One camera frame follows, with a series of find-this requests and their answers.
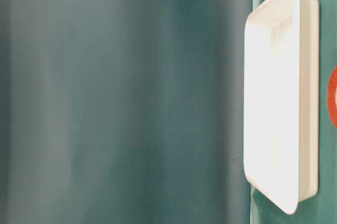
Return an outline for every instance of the red circle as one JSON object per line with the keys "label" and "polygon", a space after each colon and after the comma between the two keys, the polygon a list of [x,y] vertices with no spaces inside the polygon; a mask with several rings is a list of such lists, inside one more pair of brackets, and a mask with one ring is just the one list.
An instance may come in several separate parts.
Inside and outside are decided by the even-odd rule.
{"label": "red circle", "polygon": [[328,83],[328,112],[332,124],[337,128],[337,107],[336,107],[336,88],[337,88],[337,66],[331,73]]}

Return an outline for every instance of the green surface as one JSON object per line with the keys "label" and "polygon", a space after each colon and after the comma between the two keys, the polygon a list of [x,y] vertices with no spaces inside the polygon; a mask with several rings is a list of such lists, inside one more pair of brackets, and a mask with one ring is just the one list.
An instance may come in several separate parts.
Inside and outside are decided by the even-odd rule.
{"label": "green surface", "polygon": [[0,223],[249,222],[251,0],[0,7]]}
{"label": "green surface", "polygon": [[[253,0],[258,6],[264,0]],[[326,109],[326,88],[332,69],[337,64],[337,1],[320,2],[320,143],[319,192],[299,203],[289,216],[251,189],[251,224],[337,223],[337,130],[330,122]]]}

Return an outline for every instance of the white plastic tray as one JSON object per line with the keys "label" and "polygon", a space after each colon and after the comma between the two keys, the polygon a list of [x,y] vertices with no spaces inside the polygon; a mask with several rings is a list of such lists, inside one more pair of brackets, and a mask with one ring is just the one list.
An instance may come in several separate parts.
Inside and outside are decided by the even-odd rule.
{"label": "white plastic tray", "polygon": [[318,190],[319,3],[265,0],[247,18],[244,170],[284,212]]}

